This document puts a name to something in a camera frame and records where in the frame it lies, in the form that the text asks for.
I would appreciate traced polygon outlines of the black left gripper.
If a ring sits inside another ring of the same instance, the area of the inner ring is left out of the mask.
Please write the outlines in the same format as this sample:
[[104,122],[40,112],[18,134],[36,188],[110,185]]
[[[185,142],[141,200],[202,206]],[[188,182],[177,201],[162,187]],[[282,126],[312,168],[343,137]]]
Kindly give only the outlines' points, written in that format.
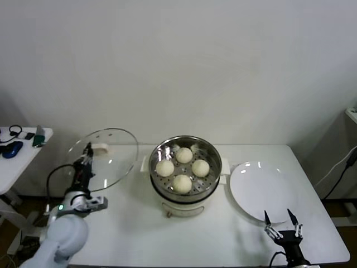
[[85,147],[85,153],[81,154],[75,160],[74,165],[74,177],[73,177],[73,189],[81,192],[90,192],[89,182],[94,176],[92,173],[92,161],[93,161],[94,151],[92,148],[92,143],[88,142]]

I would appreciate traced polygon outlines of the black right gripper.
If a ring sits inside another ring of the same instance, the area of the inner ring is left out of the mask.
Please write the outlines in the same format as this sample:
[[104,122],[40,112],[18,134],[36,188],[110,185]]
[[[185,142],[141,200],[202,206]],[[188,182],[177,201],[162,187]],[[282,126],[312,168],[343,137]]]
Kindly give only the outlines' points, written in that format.
[[302,241],[302,224],[299,224],[297,217],[287,209],[288,215],[295,228],[295,231],[277,231],[272,227],[271,221],[264,211],[265,233],[274,240],[275,244],[281,246],[284,249],[286,258],[288,260],[303,259],[303,254],[300,249],[300,243]]

